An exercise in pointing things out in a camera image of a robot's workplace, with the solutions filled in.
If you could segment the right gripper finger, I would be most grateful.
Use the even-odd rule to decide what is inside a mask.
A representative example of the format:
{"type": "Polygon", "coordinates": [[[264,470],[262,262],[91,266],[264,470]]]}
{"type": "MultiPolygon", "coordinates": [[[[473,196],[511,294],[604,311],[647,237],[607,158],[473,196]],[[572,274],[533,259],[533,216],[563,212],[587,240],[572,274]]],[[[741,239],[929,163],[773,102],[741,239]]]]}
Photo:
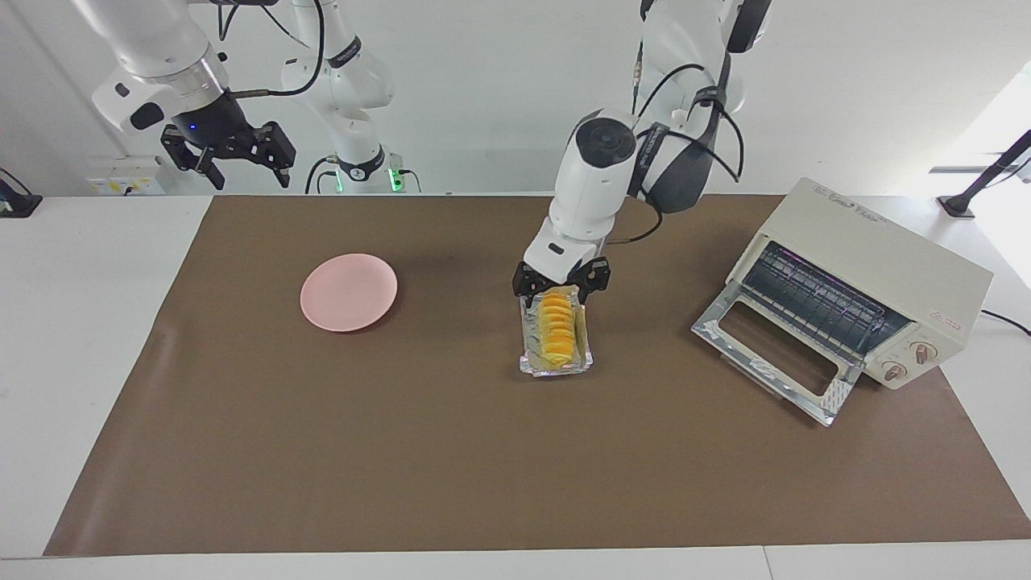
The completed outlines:
{"type": "Polygon", "coordinates": [[[182,172],[193,170],[205,176],[217,191],[224,190],[225,177],[214,165],[213,148],[203,147],[200,153],[196,153],[188,146],[188,140],[178,129],[163,129],[161,143],[173,164],[182,172]]]}
{"type": "Polygon", "coordinates": [[[280,187],[290,186],[296,149],[279,123],[265,122],[255,133],[255,138],[257,139],[255,153],[257,153],[258,162],[272,171],[272,175],[279,181],[280,187]]]}

